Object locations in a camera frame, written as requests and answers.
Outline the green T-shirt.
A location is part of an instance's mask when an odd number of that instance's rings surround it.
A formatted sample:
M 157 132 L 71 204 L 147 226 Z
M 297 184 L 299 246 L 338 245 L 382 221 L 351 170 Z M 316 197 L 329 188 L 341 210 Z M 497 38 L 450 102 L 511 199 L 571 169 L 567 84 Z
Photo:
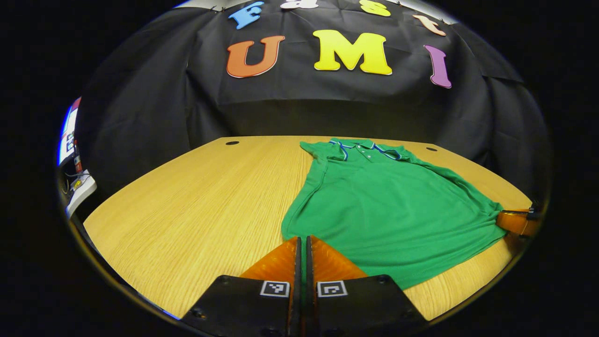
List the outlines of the green T-shirt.
M 368 139 L 301 142 L 312 165 L 282 237 L 314 235 L 370 276 L 428 281 L 503 239 L 503 207 L 447 167 Z

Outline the computer monitor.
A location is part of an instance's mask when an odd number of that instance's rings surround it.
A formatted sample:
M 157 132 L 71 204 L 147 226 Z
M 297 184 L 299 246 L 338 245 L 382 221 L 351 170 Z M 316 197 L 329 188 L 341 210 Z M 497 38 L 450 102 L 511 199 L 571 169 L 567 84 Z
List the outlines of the computer monitor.
M 64 118 L 60 141 L 58 143 L 57 166 L 60 166 L 74 153 L 74 132 L 81 97 L 77 98 L 67 109 Z

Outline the white side table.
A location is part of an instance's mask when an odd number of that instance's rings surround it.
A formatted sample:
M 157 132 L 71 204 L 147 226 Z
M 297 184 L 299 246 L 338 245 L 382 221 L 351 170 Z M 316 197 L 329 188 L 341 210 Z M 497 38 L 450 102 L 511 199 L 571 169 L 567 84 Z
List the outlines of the white side table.
M 66 206 L 66 215 L 68 219 L 73 216 L 77 207 L 79 207 L 79 205 L 81 205 L 81 203 L 91 196 L 92 193 L 98 188 L 95 179 L 88 172 L 88 170 L 84 170 L 81 175 L 79 175 L 79 179 L 77 181 L 80 184 L 77 185 L 75 190 L 73 190 L 73 194 Z

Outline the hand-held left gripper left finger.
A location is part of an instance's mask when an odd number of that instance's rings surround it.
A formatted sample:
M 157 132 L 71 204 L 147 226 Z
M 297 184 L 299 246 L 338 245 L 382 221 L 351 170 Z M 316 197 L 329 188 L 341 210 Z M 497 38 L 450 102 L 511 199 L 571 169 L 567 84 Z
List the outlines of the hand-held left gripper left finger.
M 239 277 L 216 277 L 181 321 L 208 337 L 301 337 L 301 281 L 294 237 Z

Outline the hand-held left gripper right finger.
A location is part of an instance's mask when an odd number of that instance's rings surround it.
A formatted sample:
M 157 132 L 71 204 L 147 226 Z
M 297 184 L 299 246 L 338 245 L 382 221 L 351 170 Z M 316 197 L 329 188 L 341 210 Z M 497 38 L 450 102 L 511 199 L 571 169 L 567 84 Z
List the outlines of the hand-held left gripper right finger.
M 412 337 L 428 326 L 392 277 L 369 277 L 323 240 L 307 238 L 307 337 Z

